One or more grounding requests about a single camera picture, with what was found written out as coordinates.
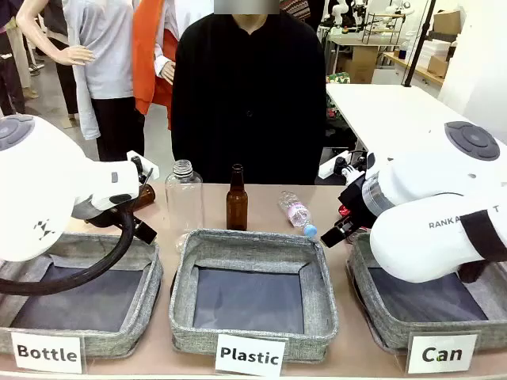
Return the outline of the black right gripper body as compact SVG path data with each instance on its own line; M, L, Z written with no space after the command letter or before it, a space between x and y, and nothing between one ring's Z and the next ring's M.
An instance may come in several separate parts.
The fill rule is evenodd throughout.
M345 225L351 223L351 229L365 227L371 229L377 217L366 206L362 195L362 187L365 182L365 176L359 176L355 181L349 184L339 195L338 199L349 213L342 216L336 225Z

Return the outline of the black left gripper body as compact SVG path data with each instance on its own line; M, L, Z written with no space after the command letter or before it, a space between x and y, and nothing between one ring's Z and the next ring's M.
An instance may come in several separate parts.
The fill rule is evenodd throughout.
M125 215L131 219L131 222L134 222L135 218L132 211L134 202L135 200L132 199L101 211L92 205L90 199L86 199L74 206L73 218L84 220L86 223L99 228L116 226L119 229L124 229Z

